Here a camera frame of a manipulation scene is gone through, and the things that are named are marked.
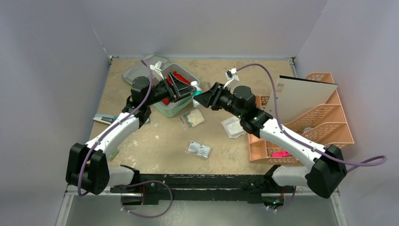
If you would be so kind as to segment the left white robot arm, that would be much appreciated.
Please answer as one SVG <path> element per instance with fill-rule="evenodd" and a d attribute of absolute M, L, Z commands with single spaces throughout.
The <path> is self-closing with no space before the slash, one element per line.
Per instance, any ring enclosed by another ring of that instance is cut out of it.
<path fill-rule="evenodd" d="M 152 84 L 152 78 L 140 76 L 133 80 L 131 95 L 117 119 L 102 133 L 85 144 L 75 143 L 69 152 L 66 182 L 77 187 L 79 196 L 100 194 L 106 187 L 122 186 L 128 192 L 140 188 L 136 170 L 120 165 L 109 167 L 113 151 L 148 120 L 150 106 L 168 99 L 177 102 L 191 96 L 194 86 L 178 80 L 173 74 Z"/>

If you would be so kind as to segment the white plastic bottle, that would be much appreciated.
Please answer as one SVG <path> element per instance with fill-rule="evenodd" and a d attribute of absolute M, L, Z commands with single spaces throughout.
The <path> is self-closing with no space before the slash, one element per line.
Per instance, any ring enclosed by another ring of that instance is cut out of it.
<path fill-rule="evenodd" d="M 199 85 L 198 81 L 192 81 L 191 82 L 191 86 L 196 88 L 196 90 L 192 93 L 192 103 L 193 103 L 193 106 L 195 108 L 198 108 L 198 107 L 201 106 L 201 104 L 194 99 L 194 96 L 201 94 L 202 93 L 202 89 L 200 88 L 200 85 Z"/>

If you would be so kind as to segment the red first aid pouch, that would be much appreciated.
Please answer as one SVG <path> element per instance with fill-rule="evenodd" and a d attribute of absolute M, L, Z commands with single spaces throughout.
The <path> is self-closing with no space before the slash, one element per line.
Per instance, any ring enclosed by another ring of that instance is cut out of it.
<path fill-rule="evenodd" d="M 176 103 L 191 95 L 195 88 L 190 84 L 179 80 L 175 75 L 169 73 L 168 76 L 160 82 L 161 102 L 168 101 Z"/>

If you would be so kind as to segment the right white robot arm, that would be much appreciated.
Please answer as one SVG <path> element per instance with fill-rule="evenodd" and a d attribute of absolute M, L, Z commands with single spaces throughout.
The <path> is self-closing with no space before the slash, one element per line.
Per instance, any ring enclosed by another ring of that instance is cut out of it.
<path fill-rule="evenodd" d="M 277 118 L 256 105 L 251 88 L 237 86 L 231 92 L 217 82 L 193 98 L 205 108 L 231 113 L 239 118 L 248 134 L 279 146 L 303 164 L 292 168 L 278 166 L 264 179 L 267 190 L 275 192 L 282 186 L 304 186 L 322 198 L 329 198 L 347 175 L 339 147 L 318 144 L 281 125 Z"/>

